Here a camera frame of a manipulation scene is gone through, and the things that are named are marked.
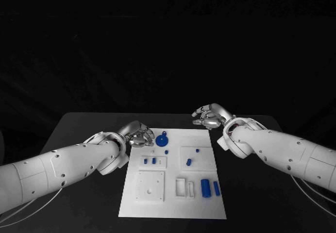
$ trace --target table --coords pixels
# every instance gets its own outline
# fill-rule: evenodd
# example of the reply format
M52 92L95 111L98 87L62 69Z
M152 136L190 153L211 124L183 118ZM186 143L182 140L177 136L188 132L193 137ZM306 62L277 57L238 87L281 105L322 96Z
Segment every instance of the table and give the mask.
M270 116L245 116L281 131ZM190 114L68 113L42 153L82 143L97 132L115 132L133 120L150 128L205 129ZM245 159L216 143L222 130L211 131L227 220L118 217L127 165L103 176L98 171L68 186L49 205L2 233L72 232L335 232L336 219L309 200L290 175L267 166L255 154ZM20 220L51 200L41 197L15 216Z

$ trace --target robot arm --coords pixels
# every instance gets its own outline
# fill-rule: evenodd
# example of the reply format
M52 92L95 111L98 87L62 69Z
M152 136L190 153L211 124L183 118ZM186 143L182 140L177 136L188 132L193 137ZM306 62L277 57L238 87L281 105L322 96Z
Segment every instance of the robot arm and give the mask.
M199 108L192 116L198 114L202 114L201 120L193 124L205 125L209 130L224 125L218 143L235 156L244 159L255 153L267 165L336 192L336 152L332 149L268 130L254 119L231 115L215 103Z
M121 168L128 162L126 142L133 147L153 146L153 138L149 127L133 121L117 133L100 132L81 144L0 166L0 214L82 180L94 170L105 175Z

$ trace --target blue object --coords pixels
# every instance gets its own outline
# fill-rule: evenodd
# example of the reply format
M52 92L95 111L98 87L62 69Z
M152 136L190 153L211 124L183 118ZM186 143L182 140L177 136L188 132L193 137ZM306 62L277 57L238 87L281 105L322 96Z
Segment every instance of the blue object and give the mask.
M216 181L214 181L214 186L215 186L216 196L219 196L221 194L219 194L219 188L218 188L218 183L216 183Z
M201 180L201 186L202 186L202 197L209 198L212 196L212 192L211 192L211 184L208 179Z
M188 166L190 166L192 164L192 159L188 159Z
M156 145L157 145L159 147L166 146L167 143L169 143L169 138L166 137L166 135L167 135L167 133L166 133L166 131L163 131L163 135L159 135L159 136L156 137Z

